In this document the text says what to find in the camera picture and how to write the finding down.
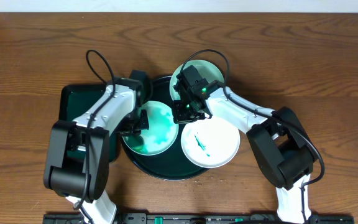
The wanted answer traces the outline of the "white plate with stain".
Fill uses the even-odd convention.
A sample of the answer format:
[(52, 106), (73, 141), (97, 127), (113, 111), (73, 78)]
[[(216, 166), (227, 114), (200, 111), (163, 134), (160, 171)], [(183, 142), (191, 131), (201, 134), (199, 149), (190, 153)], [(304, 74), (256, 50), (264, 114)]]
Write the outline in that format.
[(230, 162), (240, 142), (239, 130), (217, 117), (186, 124), (181, 134), (181, 147), (187, 159), (207, 169)]

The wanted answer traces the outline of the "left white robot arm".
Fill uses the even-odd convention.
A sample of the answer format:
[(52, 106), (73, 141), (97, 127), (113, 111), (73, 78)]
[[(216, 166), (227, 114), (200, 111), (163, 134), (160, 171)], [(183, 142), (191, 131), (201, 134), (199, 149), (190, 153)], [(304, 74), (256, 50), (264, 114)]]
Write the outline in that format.
[(44, 186), (65, 197), (86, 223), (112, 223), (117, 207), (105, 187), (110, 137), (138, 135), (148, 129), (140, 107), (148, 95), (145, 80), (115, 78), (100, 99), (73, 121), (58, 120), (50, 134)]

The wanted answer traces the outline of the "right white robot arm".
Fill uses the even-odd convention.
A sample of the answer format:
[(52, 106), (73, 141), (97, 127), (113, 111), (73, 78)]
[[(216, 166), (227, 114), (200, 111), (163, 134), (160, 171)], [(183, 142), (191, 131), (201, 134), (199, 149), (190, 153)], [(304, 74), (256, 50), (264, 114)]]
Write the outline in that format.
[(255, 105), (217, 80), (177, 82), (173, 89), (180, 96), (173, 102), (176, 122), (221, 118), (245, 133), (259, 169), (276, 188), (279, 219), (309, 222), (308, 186), (322, 179), (323, 170), (315, 179), (311, 173), (323, 159), (290, 108)]

